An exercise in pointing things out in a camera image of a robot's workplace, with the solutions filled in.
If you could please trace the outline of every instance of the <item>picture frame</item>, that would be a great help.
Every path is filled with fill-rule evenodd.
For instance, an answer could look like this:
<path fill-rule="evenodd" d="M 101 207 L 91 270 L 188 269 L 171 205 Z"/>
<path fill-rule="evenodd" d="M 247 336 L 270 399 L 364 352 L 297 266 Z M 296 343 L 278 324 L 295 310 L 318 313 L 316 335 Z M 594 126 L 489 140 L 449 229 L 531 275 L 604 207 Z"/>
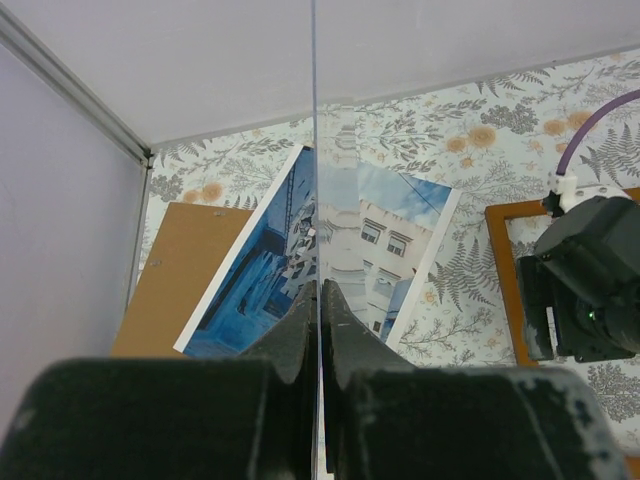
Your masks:
<path fill-rule="evenodd" d="M 633 200 L 640 202 L 640 188 L 626 189 L 625 192 Z M 537 217 L 546 214 L 547 212 L 539 200 L 490 205 L 485 209 L 489 241 L 498 271 L 498 282 L 502 291 L 516 364 L 526 367 L 537 367 L 538 362 L 529 358 L 527 345 L 522 336 L 524 309 L 518 290 L 516 265 L 511 252 L 507 220 Z M 626 459 L 633 478 L 640 478 L 640 456 L 627 456 Z"/>

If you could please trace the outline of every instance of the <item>printed photo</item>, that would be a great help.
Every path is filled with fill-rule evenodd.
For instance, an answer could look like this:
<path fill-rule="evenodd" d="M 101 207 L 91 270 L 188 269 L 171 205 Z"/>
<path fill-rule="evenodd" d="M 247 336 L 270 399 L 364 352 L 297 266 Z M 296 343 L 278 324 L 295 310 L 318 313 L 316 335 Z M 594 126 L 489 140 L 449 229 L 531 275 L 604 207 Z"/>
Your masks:
<path fill-rule="evenodd" d="M 193 357 L 244 351 L 317 278 L 313 151 L 297 146 L 227 254 L 174 348 Z"/>
<path fill-rule="evenodd" d="M 358 249 L 364 263 L 368 318 L 371 329 L 385 341 L 404 328 L 460 192 L 360 163 L 358 195 Z"/>

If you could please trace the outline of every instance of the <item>patterned fabric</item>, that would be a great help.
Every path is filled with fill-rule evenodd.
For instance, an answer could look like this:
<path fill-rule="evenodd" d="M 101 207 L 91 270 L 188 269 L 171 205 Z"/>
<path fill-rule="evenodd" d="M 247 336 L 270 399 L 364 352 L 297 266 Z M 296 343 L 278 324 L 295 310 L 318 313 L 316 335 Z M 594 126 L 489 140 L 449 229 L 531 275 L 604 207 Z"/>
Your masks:
<path fill-rule="evenodd" d="M 464 192 L 402 336 L 402 355 L 434 367 L 514 363 L 484 209 L 544 196 L 574 132 L 602 104 L 638 88 L 640 50 L 355 107 L 359 159 Z M 640 102 L 630 103 L 589 133 L 571 164 L 580 183 L 640 185 L 639 122 Z M 164 149 L 141 267 L 167 202 L 255 207 L 291 144 L 309 144 L 312 129 L 306 119 Z M 338 157 L 353 138 L 348 128 L 340 132 L 331 139 Z M 546 221 L 511 223 L 514 255 L 531 248 Z M 640 360 L 555 363 L 591 385 L 620 444 L 640 455 Z"/>

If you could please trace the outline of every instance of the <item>white wall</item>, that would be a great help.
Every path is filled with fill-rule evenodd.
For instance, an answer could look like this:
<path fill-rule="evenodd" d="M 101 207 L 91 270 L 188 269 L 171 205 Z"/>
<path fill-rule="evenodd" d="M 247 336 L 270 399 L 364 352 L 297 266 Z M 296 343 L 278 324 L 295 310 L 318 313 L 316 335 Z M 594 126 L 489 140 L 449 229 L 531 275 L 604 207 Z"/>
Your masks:
<path fill-rule="evenodd" d="M 3 0 L 150 143 L 311 109 L 311 0 Z M 317 0 L 320 98 L 640 44 L 637 0 Z"/>
<path fill-rule="evenodd" d="M 0 432 L 51 362 L 108 353 L 141 168 L 0 47 Z"/>

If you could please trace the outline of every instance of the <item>purple cable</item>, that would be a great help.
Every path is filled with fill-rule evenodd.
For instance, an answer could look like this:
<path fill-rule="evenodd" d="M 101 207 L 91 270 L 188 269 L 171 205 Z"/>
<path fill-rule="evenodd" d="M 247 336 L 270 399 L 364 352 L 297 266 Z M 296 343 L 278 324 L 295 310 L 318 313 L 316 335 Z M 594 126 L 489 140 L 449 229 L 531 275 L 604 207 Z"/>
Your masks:
<path fill-rule="evenodd" d="M 602 117 L 604 117 L 611 110 L 615 110 L 616 108 L 624 105 L 625 103 L 629 103 L 633 100 L 637 100 L 640 98 L 640 90 L 634 90 L 633 92 L 625 93 L 618 98 L 611 100 L 609 103 L 605 104 L 603 107 L 598 109 L 596 113 L 591 115 L 584 125 L 582 125 L 576 134 L 573 136 L 569 145 L 567 145 L 567 149 L 560 157 L 560 162 L 558 163 L 558 169 L 556 170 L 556 175 L 564 175 L 567 172 L 567 167 L 569 166 L 569 161 L 571 160 L 571 156 L 573 152 L 576 151 L 578 145 L 585 137 L 585 135 L 591 130 L 596 123 L 600 121 Z"/>

